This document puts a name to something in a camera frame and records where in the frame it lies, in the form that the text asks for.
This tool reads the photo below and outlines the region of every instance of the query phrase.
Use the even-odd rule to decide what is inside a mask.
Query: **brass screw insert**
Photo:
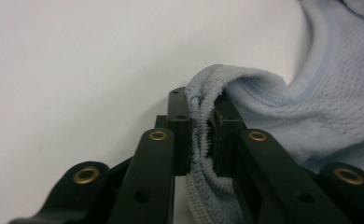
[[[364,183],[364,178],[360,174],[348,168],[337,167],[333,173],[342,181],[352,185],[361,185]]]
[[[100,175],[100,171],[94,166],[88,166],[81,170],[79,170],[74,175],[74,181],[77,184],[89,184],[93,180],[95,180],[98,175]]]
[[[164,140],[165,138],[167,138],[167,133],[165,132],[153,132],[150,134],[150,139],[154,140],[154,141],[161,141]]]
[[[250,132],[248,137],[258,142],[263,142],[267,139],[267,136],[260,132]]]

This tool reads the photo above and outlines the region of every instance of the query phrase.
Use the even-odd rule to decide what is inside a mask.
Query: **black plastic part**
[[[217,175],[231,177],[232,152],[245,124],[227,94],[218,96],[211,116],[212,158]]]
[[[269,133],[245,130],[241,143],[233,185],[248,222],[352,223]]]
[[[364,223],[364,171],[342,162],[328,163],[319,183],[355,223]]]
[[[167,129],[145,132],[107,223],[171,223],[175,184],[173,161],[173,132]]]
[[[167,128],[175,134],[175,175],[190,171],[191,125],[185,88],[168,94]]]
[[[81,178],[98,176],[89,183],[77,183],[74,176]],[[109,181],[109,169],[100,162],[87,161],[72,167],[54,186],[42,209],[33,217],[12,220],[10,224],[92,224],[104,223],[114,202],[113,188]]]

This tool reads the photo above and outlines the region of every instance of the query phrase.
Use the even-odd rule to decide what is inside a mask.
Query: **light blue fabric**
[[[301,4],[313,43],[289,86],[267,71],[212,65],[186,88],[197,120],[188,196],[200,223],[244,223],[231,180],[218,177],[207,157],[207,121],[223,91],[247,128],[271,133],[299,164],[317,171],[327,162],[345,161],[364,169],[364,6],[352,11],[336,0]]]

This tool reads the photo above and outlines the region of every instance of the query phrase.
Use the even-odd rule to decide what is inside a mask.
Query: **knit fabric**
[[[208,157],[207,121],[224,91],[247,128],[271,133],[302,166],[316,172],[343,161],[364,169],[364,1],[360,7],[359,1],[349,2],[301,1],[313,43],[289,86],[264,70],[220,64],[188,84],[189,110],[197,122],[187,181],[197,222],[244,223],[231,179],[217,176]]]

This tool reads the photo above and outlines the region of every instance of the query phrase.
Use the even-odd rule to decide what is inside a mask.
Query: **white background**
[[[32,216],[73,165],[114,166],[214,63],[289,82],[308,50],[298,1],[0,0],[0,223]],[[175,223],[193,221],[183,178]]]

